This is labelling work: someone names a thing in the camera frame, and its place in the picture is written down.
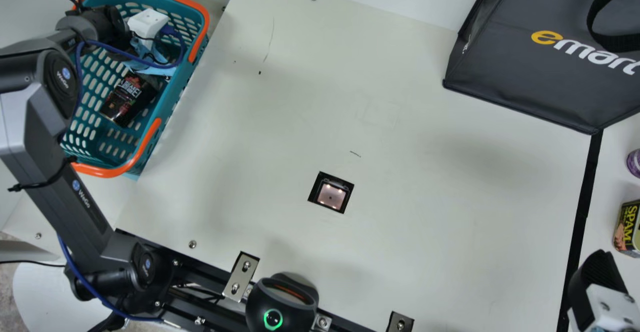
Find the teal basket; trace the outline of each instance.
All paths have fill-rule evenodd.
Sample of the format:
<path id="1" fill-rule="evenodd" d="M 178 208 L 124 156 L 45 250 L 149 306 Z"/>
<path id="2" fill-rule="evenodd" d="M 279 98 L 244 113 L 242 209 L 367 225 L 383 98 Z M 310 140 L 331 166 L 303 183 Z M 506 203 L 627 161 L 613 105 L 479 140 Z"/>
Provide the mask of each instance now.
<path id="1" fill-rule="evenodd" d="M 162 131 L 176 108 L 183 90 L 206 47 L 209 15 L 191 0 L 84 0 L 85 6 L 118 7 L 125 20 L 147 8 L 169 16 L 169 25 L 182 34 L 187 45 L 184 59 L 173 77 L 145 110 L 126 127 L 120 127 L 100 114 L 100 108 L 127 68 L 110 59 L 98 48 L 82 57 L 82 100 L 60 145 L 77 157 L 78 172 L 98 177 L 123 173 L 136 179 L 158 143 Z M 165 43 L 180 45 L 174 36 L 163 36 Z"/>

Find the white tabletop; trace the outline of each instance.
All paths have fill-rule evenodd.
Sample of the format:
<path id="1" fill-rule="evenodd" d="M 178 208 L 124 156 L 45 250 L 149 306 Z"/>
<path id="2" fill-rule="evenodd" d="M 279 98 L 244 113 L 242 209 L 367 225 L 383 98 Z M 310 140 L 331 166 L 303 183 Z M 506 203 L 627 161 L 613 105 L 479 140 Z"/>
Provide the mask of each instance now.
<path id="1" fill-rule="evenodd" d="M 256 278 L 304 275 L 377 331 L 392 310 L 553 329 L 590 138 L 443 89 L 455 36 L 348 0 L 231 0 L 116 227 L 224 269 L 251 253 Z M 344 215 L 307 202 L 319 171 L 355 184 Z"/>
<path id="2" fill-rule="evenodd" d="M 629 152 L 640 148 L 640 115 L 604 131 L 580 263 L 596 250 L 611 251 L 629 294 L 640 298 L 640 260 L 622 255 L 613 246 L 620 205 L 640 199 L 640 179 L 627 170 Z"/>

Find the gray floor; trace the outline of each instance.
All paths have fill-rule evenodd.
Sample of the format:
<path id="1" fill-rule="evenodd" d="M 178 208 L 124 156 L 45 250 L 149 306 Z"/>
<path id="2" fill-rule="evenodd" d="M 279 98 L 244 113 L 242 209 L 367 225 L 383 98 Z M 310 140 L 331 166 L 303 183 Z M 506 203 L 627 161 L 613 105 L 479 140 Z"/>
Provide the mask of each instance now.
<path id="1" fill-rule="evenodd" d="M 15 239 L 0 232 L 0 240 Z M 14 301 L 12 286 L 16 268 L 18 268 L 18 264 L 0 264 L 0 332 L 29 332 Z M 166 332 L 164 328 L 146 323 L 130 323 L 126 328 L 126 332 L 159 331 Z"/>

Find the black can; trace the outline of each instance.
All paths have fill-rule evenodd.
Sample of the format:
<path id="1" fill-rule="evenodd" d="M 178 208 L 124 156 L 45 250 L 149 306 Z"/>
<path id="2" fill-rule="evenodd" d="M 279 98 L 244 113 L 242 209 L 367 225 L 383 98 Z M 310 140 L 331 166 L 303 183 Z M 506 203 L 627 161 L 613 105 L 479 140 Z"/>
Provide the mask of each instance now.
<path id="1" fill-rule="evenodd" d="M 121 127 L 126 127 L 158 95 L 162 85 L 127 72 L 100 108 L 100 113 Z"/>

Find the white robot part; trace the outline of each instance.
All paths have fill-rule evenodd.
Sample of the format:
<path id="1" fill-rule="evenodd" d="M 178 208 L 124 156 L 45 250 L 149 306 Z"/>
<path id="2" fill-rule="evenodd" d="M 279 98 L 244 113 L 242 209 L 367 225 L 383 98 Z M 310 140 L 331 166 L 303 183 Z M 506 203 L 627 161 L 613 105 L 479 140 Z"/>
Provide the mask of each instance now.
<path id="1" fill-rule="evenodd" d="M 153 39 L 168 21 L 169 16 L 149 8 L 131 16 L 126 24 L 137 36 L 143 39 Z M 151 51 L 154 42 L 153 40 L 142 40 L 141 43 Z"/>
<path id="2" fill-rule="evenodd" d="M 587 297 L 594 321 L 586 329 L 580 330 L 573 309 L 569 309 L 572 331 L 640 331 L 640 310 L 634 298 L 628 294 L 592 284 L 587 288 Z"/>

